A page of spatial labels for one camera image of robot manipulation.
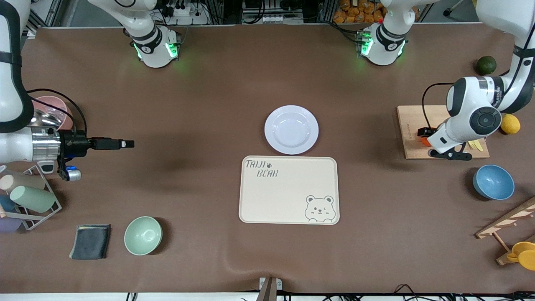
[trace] yellow lemon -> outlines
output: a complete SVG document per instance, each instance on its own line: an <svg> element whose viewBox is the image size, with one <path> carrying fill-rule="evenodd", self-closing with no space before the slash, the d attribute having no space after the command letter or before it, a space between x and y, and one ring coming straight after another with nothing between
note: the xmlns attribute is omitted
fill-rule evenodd
<svg viewBox="0 0 535 301"><path fill-rule="evenodd" d="M520 121L514 115L505 114L502 118L501 129L506 134L516 134L520 131Z"/></svg>

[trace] bear drawing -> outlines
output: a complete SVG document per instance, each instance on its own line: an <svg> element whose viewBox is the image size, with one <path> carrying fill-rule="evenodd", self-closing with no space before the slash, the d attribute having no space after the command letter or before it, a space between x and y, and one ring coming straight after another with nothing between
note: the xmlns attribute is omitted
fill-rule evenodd
<svg viewBox="0 0 535 301"><path fill-rule="evenodd" d="M309 222L326 222L332 223L336 212L333 207L334 199L327 195L324 199L316 199L313 195L307 197L307 210L304 216L308 218Z"/></svg>

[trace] yellow mug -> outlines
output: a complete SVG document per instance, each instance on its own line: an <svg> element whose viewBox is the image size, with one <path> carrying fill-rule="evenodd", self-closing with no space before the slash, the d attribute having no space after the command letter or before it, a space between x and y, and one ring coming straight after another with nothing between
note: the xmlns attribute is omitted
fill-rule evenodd
<svg viewBox="0 0 535 301"><path fill-rule="evenodd" d="M530 242L517 243L511 249L511 253L507 254L507 259L519 262L528 270L535 270L535 244Z"/></svg>

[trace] mint green bowl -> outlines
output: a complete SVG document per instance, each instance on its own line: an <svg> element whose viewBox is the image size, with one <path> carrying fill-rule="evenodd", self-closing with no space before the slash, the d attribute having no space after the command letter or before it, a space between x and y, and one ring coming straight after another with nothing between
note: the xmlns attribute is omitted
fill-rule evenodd
<svg viewBox="0 0 535 301"><path fill-rule="evenodd" d="M162 226L150 216L133 220L125 232L126 249L138 256L154 251L162 241Z"/></svg>

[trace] gray cloth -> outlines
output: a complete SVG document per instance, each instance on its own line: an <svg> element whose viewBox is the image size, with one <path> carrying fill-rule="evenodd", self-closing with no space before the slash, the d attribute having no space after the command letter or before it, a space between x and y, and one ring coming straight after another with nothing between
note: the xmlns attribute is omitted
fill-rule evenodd
<svg viewBox="0 0 535 301"><path fill-rule="evenodd" d="M69 257L75 260L103 259L109 239L110 225L78 225Z"/></svg>

